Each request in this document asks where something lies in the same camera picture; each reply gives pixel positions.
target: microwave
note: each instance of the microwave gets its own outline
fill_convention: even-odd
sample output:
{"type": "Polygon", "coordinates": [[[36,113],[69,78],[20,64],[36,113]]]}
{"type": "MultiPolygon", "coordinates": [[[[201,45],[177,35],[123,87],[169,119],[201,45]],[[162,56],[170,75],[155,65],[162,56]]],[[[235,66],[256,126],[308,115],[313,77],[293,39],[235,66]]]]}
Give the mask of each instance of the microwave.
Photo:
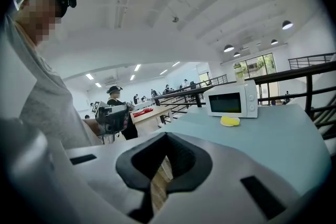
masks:
{"type": "Polygon", "coordinates": [[[215,86],[204,92],[206,109],[210,116],[256,118],[258,116],[257,87],[254,80],[244,84],[215,86]]]}

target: light blue countertop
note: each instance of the light blue countertop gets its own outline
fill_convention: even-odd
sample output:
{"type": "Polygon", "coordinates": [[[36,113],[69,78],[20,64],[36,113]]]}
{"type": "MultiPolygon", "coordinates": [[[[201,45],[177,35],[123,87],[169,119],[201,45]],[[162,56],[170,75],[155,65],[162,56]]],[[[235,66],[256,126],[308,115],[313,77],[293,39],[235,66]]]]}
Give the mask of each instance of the light blue countertop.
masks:
{"type": "Polygon", "coordinates": [[[262,106],[258,118],[225,127],[205,108],[191,108],[155,133],[175,132],[241,150],[282,176],[301,195],[319,186],[331,169],[330,155],[313,122],[297,104],[262,106]]]}

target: gray shirt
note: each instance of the gray shirt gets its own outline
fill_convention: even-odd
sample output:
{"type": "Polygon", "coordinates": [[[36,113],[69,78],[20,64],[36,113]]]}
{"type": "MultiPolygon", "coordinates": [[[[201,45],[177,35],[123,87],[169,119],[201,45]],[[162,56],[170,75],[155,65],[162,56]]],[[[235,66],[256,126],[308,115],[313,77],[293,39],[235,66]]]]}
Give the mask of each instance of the gray shirt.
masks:
{"type": "Polygon", "coordinates": [[[37,79],[20,119],[38,127],[45,135],[60,139],[65,149],[101,145],[74,108],[72,95],[60,76],[31,48],[24,32],[9,16],[5,18],[4,28],[16,54],[37,79]]]}

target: metal railing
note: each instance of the metal railing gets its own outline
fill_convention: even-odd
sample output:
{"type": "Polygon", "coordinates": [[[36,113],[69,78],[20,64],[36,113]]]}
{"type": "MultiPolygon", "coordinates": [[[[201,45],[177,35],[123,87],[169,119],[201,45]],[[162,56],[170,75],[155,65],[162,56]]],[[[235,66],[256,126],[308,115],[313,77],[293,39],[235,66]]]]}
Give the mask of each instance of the metal railing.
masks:
{"type": "Polygon", "coordinates": [[[309,67],[313,65],[319,65],[321,63],[330,62],[331,58],[336,54],[332,52],[329,54],[318,54],[311,56],[304,56],[299,58],[288,59],[290,69],[298,69],[303,67],[309,67]]]}
{"type": "MultiPolygon", "coordinates": [[[[167,94],[160,95],[161,101],[158,101],[156,104],[164,105],[164,106],[174,105],[174,107],[172,107],[172,114],[187,113],[184,110],[188,109],[190,105],[196,104],[196,99],[193,95],[181,94],[180,98],[168,97],[168,95],[172,93],[181,93],[181,92],[187,92],[187,91],[189,92],[190,90],[193,90],[193,89],[199,89],[199,88],[204,88],[204,87],[209,87],[209,86],[217,86],[217,85],[222,85],[226,83],[227,83],[227,77],[226,77],[226,74],[224,74],[222,76],[209,79],[207,81],[202,81],[202,82],[192,84],[190,86],[187,86],[187,87],[175,90],[175,91],[171,91],[167,94]]],[[[168,118],[167,115],[162,116],[161,121],[164,123],[164,119],[166,118],[168,118]]]]}
{"type": "MultiPolygon", "coordinates": [[[[320,89],[320,90],[313,90],[312,89],[312,76],[315,74],[320,74],[320,73],[326,73],[330,71],[335,71],[336,70],[336,61],[330,61],[326,63],[322,63],[320,65],[313,65],[309,67],[303,67],[297,70],[288,70],[288,71],[283,71],[283,72],[278,72],[278,73],[273,73],[273,74],[268,74],[260,77],[254,77],[256,85],[261,85],[261,84],[267,84],[272,82],[278,82],[278,81],[284,81],[284,80],[290,80],[290,79],[295,79],[295,78],[301,78],[301,77],[306,77],[307,78],[307,91],[304,93],[296,93],[296,94],[289,94],[289,95],[279,95],[275,97],[265,97],[265,98],[258,98],[258,102],[263,102],[263,101],[271,101],[271,100],[279,100],[279,99],[291,99],[291,98],[297,98],[297,97],[306,97],[306,106],[305,106],[305,111],[309,115],[309,117],[314,120],[317,115],[315,113],[321,113],[325,111],[330,111],[332,114],[329,114],[328,118],[326,121],[322,122],[317,122],[316,127],[320,128],[322,126],[326,125],[333,125],[336,123],[335,120],[330,120],[330,117],[333,116],[334,113],[336,113],[336,106],[332,102],[329,102],[326,106],[320,107],[320,108],[312,108],[311,106],[311,101],[312,101],[312,96],[314,94],[320,94],[320,93],[325,93],[325,92],[330,92],[330,91],[335,91],[336,86],[320,89]]],[[[230,84],[234,83],[233,82],[227,82],[227,83],[222,83],[222,84],[230,84]]],[[[203,93],[212,87],[215,87],[216,85],[211,85],[211,86],[206,86],[206,87],[200,87],[192,90],[187,90],[187,91],[174,91],[169,94],[161,95],[158,97],[154,97],[155,104],[156,105],[174,105],[176,106],[184,106],[185,108],[191,106],[191,105],[196,105],[199,108],[202,107],[202,105],[205,105],[205,102],[202,102],[201,96],[203,93]],[[167,99],[167,100],[174,100],[172,103],[167,103],[165,101],[160,102],[162,99],[167,99]]],[[[329,135],[328,138],[330,137],[336,137],[336,133],[329,135]]]]}

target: white ceiling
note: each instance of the white ceiling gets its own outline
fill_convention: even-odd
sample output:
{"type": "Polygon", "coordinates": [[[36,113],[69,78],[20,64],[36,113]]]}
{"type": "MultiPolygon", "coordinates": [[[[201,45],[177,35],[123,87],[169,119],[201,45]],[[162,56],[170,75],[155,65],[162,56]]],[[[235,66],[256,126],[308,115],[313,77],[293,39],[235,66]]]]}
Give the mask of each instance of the white ceiling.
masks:
{"type": "Polygon", "coordinates": [[[137,63],[157,63],[160,73],[179,60],[230,61],[242,47],[249,47],[243,56],[269,49],[274,38],[282,45],[318,6],[318,0],[77,0],[40,50],[64,79],[123,73],[137,63]],[[285,19],[294,23],[286,31],[285,19]],[[223,53],[226,44],[235,50],[223,53]]]}
{"type": "Polygon", "coordinates": [[[171,71],[185,64],[180,62],[175,67],[173,67],[174,62],[166,63],[149,63],[146,65],[141,65],[137,71],[134,71],[136,66],[118,67],[103,71],[91,72],[93,80],[88,79],[85,75],[78,76],[67,80],[67,85],[71,85],[74,88],[82,90],[96,89],[96,82],[105,88],[109,88],[113,85],[125,85],[129,83],[138,83],[141,81],[147,81],[150,79],[164,78],[171,71]]]}

